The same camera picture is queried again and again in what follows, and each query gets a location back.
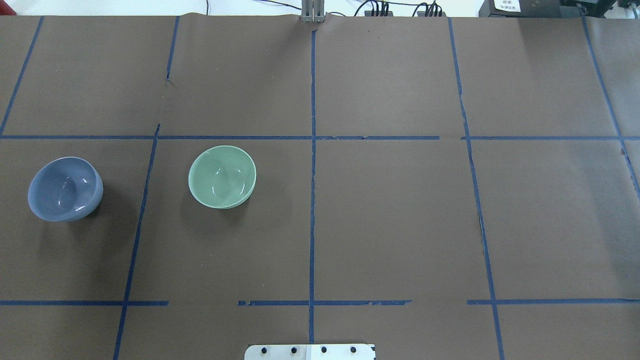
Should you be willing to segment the blue ceramic bowl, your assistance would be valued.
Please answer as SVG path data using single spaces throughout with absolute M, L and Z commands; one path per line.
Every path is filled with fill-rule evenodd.
M 87 160 L 67 156 L 44 166 L 32 179 L 27 200 L 32 213 L 50 223 L 71 223 L 98 209 L 102 177 Z

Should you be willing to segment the green ceramic bowl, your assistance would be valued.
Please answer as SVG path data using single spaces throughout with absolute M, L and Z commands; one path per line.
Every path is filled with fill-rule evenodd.
M 258 169 L 247 151 L 218 145 L 202 152 L 191 164 L 188 186 L 193 198 L 208 208 L 228 210 L 249 200 Z

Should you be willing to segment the brown paper table cover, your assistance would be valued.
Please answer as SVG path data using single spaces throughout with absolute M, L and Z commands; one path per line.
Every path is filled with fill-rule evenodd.
M 631 19 L 3 16 L 1 358 L 637 360 L 638 95 Z M 102 201 L 45 221 L 63 157 Z

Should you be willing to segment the black computer box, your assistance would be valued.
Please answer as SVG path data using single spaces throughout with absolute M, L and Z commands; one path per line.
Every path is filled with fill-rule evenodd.
M 560 0 L 485 0 L 479 18 L 580 18 L 577 7 Z

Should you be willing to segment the aluminium frame post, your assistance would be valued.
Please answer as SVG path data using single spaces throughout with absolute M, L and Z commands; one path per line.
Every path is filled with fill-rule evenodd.
M 301 21 L 303 23 L 324 23 L 326 16 L 324 0 L 301 1 Z

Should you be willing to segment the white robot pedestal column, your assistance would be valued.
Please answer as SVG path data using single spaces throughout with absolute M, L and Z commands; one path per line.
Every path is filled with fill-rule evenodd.
M 374 344 L 254 344 L 247 347 L 245 360 L 375 360 Z

